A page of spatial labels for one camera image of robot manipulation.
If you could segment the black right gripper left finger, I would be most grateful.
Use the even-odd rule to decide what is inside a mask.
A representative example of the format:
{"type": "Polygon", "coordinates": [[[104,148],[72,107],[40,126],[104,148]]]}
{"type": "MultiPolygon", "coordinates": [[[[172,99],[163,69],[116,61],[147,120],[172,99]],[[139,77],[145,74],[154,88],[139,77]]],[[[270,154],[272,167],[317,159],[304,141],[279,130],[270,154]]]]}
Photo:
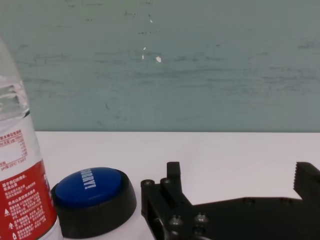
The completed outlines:
{"type": "Polygon", "coordinates": [[[170,208],[192,206],[182,190],[181,168],[178,161],[166,164],[166,177],[160,180],[160,192],[170,208]]]}

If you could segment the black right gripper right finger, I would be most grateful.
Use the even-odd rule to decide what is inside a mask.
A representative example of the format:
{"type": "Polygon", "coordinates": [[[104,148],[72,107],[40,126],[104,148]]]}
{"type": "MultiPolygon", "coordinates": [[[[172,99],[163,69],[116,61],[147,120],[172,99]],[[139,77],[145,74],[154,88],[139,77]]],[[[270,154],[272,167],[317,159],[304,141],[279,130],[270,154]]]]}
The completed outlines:
{"type": "Polygon", "coordinates": [[[320,170],[309,162],[297,162],[293,189],[303,200],[319,200],[320,170]]]}

